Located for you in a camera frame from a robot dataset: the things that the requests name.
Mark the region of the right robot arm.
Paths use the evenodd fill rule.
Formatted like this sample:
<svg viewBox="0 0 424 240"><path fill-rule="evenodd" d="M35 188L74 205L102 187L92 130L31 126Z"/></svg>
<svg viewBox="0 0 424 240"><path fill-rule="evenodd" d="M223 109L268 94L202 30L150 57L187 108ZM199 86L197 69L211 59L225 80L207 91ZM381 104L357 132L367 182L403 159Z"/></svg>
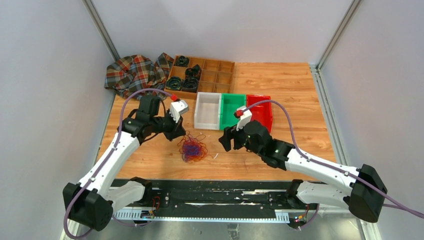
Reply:
<svg viewBox="0 0 424 240"><path fill-rule="evenodd" d="M355 217L376 223L388 192L376 169L347 166L303 152L294 144L273 138L258 121L238 129L226 127L218 139L225 151L245 148L259 156L269 167L301 173L320 181L293 180L286 203L294 209L303 204L324 204L344 208Z"/></svg>

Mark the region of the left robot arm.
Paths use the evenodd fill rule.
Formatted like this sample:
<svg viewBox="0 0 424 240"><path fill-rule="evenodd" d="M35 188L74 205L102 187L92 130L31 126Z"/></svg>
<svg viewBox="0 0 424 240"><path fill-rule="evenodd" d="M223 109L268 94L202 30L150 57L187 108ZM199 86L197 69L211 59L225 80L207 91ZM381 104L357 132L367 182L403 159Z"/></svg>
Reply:
<svg viewBox="0 0 424 240"><path fill-rule="evenodd" d="M175 95L170 98L169 108L159 116L160 107L165 105L163 100L155 95L142 97L138 108L121 119L112 143L93 168L78 183L69 182L64 187L65 228L68 220L73 220L89 230L101 231L116 212L132 203L156 206L149 180L133 177L123 186L110 187L124 163L144 142L158 134L169 141L186 134L182 115L189 106Z"/></svg>

